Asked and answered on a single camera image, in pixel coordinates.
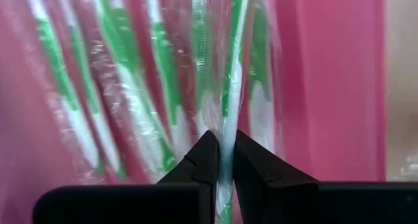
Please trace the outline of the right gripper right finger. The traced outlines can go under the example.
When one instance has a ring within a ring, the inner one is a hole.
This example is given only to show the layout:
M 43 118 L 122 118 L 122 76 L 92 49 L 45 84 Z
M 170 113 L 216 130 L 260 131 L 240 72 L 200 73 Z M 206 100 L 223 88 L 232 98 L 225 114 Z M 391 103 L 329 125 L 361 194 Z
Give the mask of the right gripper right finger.
M 244 224 L 418 224 L 418 182 L 322 182 L 242 131 L 233 174 Z

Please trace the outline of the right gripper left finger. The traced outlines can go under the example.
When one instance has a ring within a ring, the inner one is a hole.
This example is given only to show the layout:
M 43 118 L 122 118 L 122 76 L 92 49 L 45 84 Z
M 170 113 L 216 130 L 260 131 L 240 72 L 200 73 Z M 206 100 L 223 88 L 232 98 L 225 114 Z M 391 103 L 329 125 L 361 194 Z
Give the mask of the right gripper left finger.
M 33 224 L 215 224 L 218 141 L 205 132 L 156 184 L 63 186 L 35 204 Z

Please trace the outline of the green toothbrush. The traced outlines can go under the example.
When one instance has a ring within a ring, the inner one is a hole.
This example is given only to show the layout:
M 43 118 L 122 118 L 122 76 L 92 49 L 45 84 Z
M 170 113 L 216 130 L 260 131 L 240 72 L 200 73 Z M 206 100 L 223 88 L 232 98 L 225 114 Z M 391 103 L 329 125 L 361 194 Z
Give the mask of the green toothbrush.
M 251 137 L 274 151 L 274 109 L 270 78 L 269 27 L 265 0 L 254 0 L 249 74 L 249 129 Z
M 46 52 L 50 70 L 56 81 L 64 112 L 67 114 L 72 129 L 74 129 L 84 157 L 93 169 L 98 170 L 102 165 L 99 150 L 72 84 L 72 80 L 67 72 L 63 52 L 52 19 L 48 15 L 42 0 L 27 1 L 37 23 L 39 39 L 42 43 L 43 50 Z
M 176 166 L 157 110 L 143 79 L 137 38 L 123 0 L 92 0 L 99 27 L 126 96 L 138 141 L 140 158 L 154 180 Z
M 91 121 L 93 135 L 98 140 L 99 153 L 101 161 L 104 163 L 104 170 L 108 173 L 112 182 L 124 182 L 127 179 L 127 174 L 90 70 L 86 43 L 78 18 L 70 0 L 58 0 L 58 3 L 61 6 L 63 19 L 68 29 L 72 53 L 78 67 L 86 98 L 88 118 Z
M 191 42 L 195 64 L 195 94 L 200 100 L 207 86 L 210 70 L 207 0 L 191 0 Z
M 231 224 L 233 207 L 233 159 L 240 94 L 242 89 L 242 48 L 251 0 L 231 0 L 228 47 L 221 92 L 219 166 L 216 191 L 216 224 Z
M 163 22 L 160 0 L 146 0 L 146 2 L 150 16 L 153 58 L 162 78 L 173 144 L 182 150 L 188 150 L 191 146 L 189 126 L 181 100 L 174 54 Z

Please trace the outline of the purple toothbrush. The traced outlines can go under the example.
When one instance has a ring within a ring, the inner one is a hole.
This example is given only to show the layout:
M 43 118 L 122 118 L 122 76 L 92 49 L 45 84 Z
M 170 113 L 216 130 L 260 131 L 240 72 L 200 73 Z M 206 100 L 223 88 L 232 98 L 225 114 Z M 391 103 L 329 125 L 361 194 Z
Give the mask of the purple toothbrush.
M 406 156 L 400 173 L 405 180 L 418 182 L 418 153 Z

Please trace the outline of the pink plastic bin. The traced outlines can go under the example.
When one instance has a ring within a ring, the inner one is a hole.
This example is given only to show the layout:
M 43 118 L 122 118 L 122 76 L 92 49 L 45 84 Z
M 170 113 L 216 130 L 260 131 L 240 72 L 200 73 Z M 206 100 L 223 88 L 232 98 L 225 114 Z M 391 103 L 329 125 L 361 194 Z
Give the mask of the pink plastic bin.
M 173 144 L 162 78 L 153 58 L 147 2 L 123 1 L 137 38 L 143 79 L 177 165 L 205 132 L 219 138 L 231 0 L 207 0 L 210 70 L 200 100 L 195 94 L 191 0 L 160 0 L 189 126 L 188 150 Z M 93 134 L 61 6 L 58 0 L 42 2 Z M 0 0 L 0 224 L 33 224 L 38 199 L 59 187 L 156 184 L 172 170 L 158 180 L 150 176 L 92 0 L 70 2 L 127 179 L 112 182 L 103 162 L 98 170 L 88 163 L 61 104 L 28 1 Z M 236 130 L 250 138 L 253 4 L 251 0 L 242 48 Z M 384 181 L 385 0 L 265 0 L 265 5 L 274 109 L 271 153 L 318 180 Z M 233 178 L 231 224 L 242 221 Z

